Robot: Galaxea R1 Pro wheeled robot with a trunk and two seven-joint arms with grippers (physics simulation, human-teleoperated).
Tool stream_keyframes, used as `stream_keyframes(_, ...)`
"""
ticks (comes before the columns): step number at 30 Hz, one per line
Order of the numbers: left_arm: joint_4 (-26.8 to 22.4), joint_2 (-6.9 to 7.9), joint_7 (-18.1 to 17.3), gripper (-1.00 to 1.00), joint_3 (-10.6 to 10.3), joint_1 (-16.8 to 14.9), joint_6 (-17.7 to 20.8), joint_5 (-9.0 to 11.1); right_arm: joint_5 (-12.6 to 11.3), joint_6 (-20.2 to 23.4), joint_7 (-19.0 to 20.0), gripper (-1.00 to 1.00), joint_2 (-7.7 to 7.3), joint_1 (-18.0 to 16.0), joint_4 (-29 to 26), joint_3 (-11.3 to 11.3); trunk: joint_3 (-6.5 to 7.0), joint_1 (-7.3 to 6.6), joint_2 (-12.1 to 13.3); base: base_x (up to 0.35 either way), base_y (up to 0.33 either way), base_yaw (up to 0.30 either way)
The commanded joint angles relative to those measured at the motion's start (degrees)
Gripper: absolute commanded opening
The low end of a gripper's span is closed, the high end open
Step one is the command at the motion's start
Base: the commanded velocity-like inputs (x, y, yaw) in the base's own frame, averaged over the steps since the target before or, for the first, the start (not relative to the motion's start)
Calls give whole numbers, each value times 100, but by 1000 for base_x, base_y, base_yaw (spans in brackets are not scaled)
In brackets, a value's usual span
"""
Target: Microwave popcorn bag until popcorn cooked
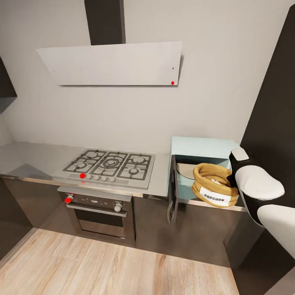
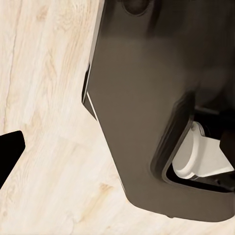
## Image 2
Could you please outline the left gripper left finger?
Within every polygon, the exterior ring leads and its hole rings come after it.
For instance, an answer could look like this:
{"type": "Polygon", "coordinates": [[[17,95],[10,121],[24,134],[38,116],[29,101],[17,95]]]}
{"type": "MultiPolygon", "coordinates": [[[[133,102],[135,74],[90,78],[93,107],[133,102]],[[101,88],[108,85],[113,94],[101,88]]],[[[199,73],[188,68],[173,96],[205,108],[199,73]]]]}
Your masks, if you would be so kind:
{"type": "Polygon", "coordinates": [[[0,189],[24,149],[24,136],[20,130],[0,136],[0,189]]]}

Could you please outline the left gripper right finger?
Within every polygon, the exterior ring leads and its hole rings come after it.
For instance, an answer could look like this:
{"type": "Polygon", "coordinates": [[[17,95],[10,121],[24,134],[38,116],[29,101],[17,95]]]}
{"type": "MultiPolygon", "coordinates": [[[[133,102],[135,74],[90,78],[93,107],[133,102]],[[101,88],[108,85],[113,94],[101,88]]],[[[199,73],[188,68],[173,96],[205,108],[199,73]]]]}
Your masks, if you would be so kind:
{"type": "Polygon", "coordinates": [[[224,130],[219,147],[235,170],[235,132],[224,130]]]}

